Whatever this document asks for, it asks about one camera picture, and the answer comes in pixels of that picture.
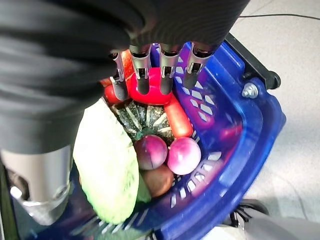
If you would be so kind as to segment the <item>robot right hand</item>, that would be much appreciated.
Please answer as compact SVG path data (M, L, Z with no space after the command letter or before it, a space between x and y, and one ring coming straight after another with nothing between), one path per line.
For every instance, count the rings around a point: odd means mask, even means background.
M174 59L193 47L183 84L193 88L247 6L246 0L3 0L0 3L0 158L27 184L18 202L39 224L64 212L71 150L100 83L121 70L111 54L130 50L147 93L149 47L161 45L161 89Z

